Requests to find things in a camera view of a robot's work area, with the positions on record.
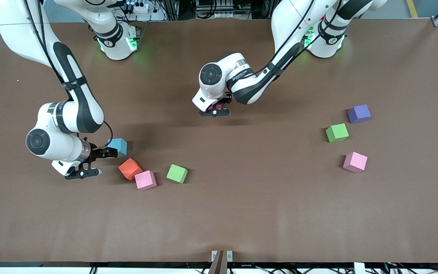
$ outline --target yellow floor line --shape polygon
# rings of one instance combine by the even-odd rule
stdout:
[[[415,9],[413,0],[406,0],[406,3],[408,5],[408,9],[410,10],[410,15],[412,16],[412,18],[418,18],[419,15],[417,14],[417,10]]]

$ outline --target blue cube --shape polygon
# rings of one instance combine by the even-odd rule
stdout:
[[[118,156],[126,156],[127,154],[127,142],[121,138],[111,140],[111,143],[109,143],[108,147],[117,149]]]
[[[348,112],[351,124],[366,122],[371,118],[368,105],[355,106]]]

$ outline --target pink cube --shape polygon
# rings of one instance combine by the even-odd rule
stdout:
[[[147,190],[157,186],[155,175],[149,170],[135,175],[134,179],[139,190]]]
[[[365,170],[367,160],[368,157],[353,152],[346,156],[343,167],[351,172],[360,173]]]

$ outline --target wooden block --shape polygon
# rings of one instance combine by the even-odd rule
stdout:
[[[155,175],[149,170],[135,175],[134,179],[139,190],[147,190],[157,186]]]
[[[126,160],[122,165],[119,166],[119,170],[128,180],[133,180],[134,176],[143,172],[138,164],[131,158]]]
[[[368,157],[353,152],[346,156],[343,167],[351,172],[360,173],[365,170]]]
[[[329,138],[330,143],[339,142],[349,137],[346,124],[330,126],[325,133],[327,133],[327,138]]]
[[[117,138],[111,140],[111,143],[109,143],[108,147],[112,147],[118,150],[118,156],[126,156],[127,154],[127,142],[124,141],[122,138]]]
[[[172,165],[170,166],[170,170],[168,170],[167,178],[183,184],[184,180],[186,179],[187,172],[188,171],[183,167]]]
[[[366,122],[371,118],[368,105],[355,106],[348,112],[351,124]]]

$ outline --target table surface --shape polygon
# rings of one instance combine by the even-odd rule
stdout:
[[[203,64],[273,53],[269,21],[150,23],[139,53],[111,61],[82,24],[54,24],[115,137],[155,172],[138,191],[119,173],[66,181],[30,154],[38,108],[66,95],[51,69],[0,40],[0,261],[438,261],[438,28],[429,19],[354,20],[330,59],[300,56],[255,104],[201,118]],[[372,119],[349,124],[368,104]],[[325,129],[350,137],[328,143]],[[107,141],[103,127],[89,135]],[[364,173],[345,155],[368,156]],[[185,184],[165,178],[171,164]]]

